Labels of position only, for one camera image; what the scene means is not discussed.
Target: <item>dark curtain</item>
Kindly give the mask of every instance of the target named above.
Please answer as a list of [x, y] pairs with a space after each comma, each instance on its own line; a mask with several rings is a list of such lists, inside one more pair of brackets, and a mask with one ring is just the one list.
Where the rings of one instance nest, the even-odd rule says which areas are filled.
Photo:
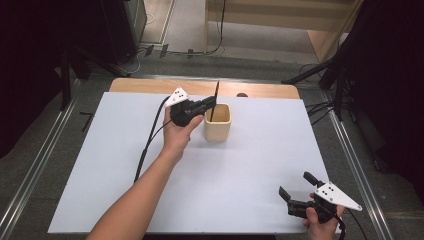
[[61, 89], [56, 14], [46, 1], [0, 1], [0, 158]]

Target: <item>black cable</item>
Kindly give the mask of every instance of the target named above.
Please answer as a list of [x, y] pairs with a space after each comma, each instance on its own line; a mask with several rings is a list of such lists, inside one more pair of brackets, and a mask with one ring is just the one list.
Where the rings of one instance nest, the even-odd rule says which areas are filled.
[[152, 130], [150, 131], [150, 135], [149, 138], [147, 139], [147, 143], [146, 146], [144, 147], [143, 152], [141, 153], [141, 157], [140, 157], [140, 161], [138, 163], [138, 167], [137, 167], [137, 172], [135, 174], [135, 178], [134, 178], [134, 183], [138, 180], [138, 177], [140, 175], [140, 170], [141, 167], [143, 166], [143, 162], [144, 162], [144, 158], [146, 158], [146, 154], [147, 154], [147, 149], [149, 148], [150, 143], [152, 142], [153, 138], [156, 136], [156, 134], [159, 132], [159, 130], [161, 130], [166, 124], [168, 124], [169, 122], [167, 122], [166, 124], [164, 124], [154, 135], [153, 132], [155, 131], [156, 128], [156, 123], [158, 122], [159, 119], [159, 115], [160, 112], [162, 110], [163, 105], [165, 104], [165, 102], [169, 99], [169, 96], [166, 97], [162, 103], [159, 106], [158, 112], [156, 113], [156, 117], [155, 117], [155, 121], [153, 122], [153, 126], [152, 126]]
[[353, 215], [352, 211], [351, 211], [349, 208], [347, 208], [347, 210], [349, 211], [350, 215], [352, 215], [352, 217], [353, 217], [353, 219], [355, 220], [356, 224], [358, 224], [358, 227], [359, 227], [359, 229], [361, 230], [362, 235], [364, 236], [364, 239], [365, 239], [365, 240], [368, 240], [367, 235], [365, 234], [365, 231], [364, 231], [364, 229], [362, 228], [361, 224], [359, 224], [358, 219], [356, 219], [355, 215]]

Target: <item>finger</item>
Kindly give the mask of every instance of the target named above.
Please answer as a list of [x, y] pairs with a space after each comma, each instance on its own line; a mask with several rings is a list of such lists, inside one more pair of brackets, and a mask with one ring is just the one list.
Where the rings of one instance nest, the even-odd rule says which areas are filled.
[[190, 123], [185, 127], [191, 133], [203, 121], [203, 115], [197, 115], [191, 119]]
[[308, 207], [306, 209], [306, 216], [308, 217], [309, 224], [317, 224], [318, 223], [318, 214], [315, 209]]
[[308, 219], [303, 219], [303, 226], [305, 226], [306, 228], [309, 228], [309, 221], [308, 221]]
[[165, 108], [165, 118], [163, 120], [163, 124], [169, 122], [171, 120], [171, 107]]
[[337, 216], [341, 217], [343, 215], [344, 209], [345, 208], [343, 206], [337, 205]]

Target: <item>human arm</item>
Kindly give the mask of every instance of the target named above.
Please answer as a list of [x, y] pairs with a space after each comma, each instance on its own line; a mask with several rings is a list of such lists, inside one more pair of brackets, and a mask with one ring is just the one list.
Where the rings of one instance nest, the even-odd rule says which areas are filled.
[[[337, 206], [337, 216], [341, 216], [343, 214], [344, 207], [338, 205]], [[306, 216], [308, 219], [303, 221], [303, 225], [308, 228], [308, 238], [309, 240], [333, 240], [337, 226], [339, 222], [336, 218], [330, 219], [326, 223], [319, 223], [318, 214], [314, 208], [306, 209]]]
[[[170, 109], [166, 108], [164, 124], [170, 120]], [[106, 211], [87, 239], [141, 239], [144, 236], [172, 170], [182, 158], [191, 132], [202, 120], [203, 116], [199, 115], [184, 128], [172, 121], [166, 124], [164, 145], [158, 157]]]

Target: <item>beige cup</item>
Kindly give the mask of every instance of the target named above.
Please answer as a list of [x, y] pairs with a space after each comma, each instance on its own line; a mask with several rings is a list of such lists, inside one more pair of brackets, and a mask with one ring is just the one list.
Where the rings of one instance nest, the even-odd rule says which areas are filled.
[[206, 111], [204, 134], [208, 141], [225, 141], [231, 126], [230, 106], [225, 103], [216, 104], [211, 120], [212, 109]]

